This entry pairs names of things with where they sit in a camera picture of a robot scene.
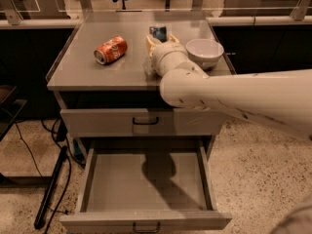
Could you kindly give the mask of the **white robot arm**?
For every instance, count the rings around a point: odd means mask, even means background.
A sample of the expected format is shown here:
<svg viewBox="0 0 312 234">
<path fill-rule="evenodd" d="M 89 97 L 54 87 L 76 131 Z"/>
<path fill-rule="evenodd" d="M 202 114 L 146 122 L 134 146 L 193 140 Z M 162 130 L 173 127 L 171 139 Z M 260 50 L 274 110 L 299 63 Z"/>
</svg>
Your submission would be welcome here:
<svg viewBox="0 0 312 234">
<path fill-rule="evenodd" d="M 147 36 L 146 46 L 167 104 L 216 110 L 292 137 L 312 138 L 311 70 L 211 76 L 188 58 L 174 36 L 166 42 Z"/>
</svg>

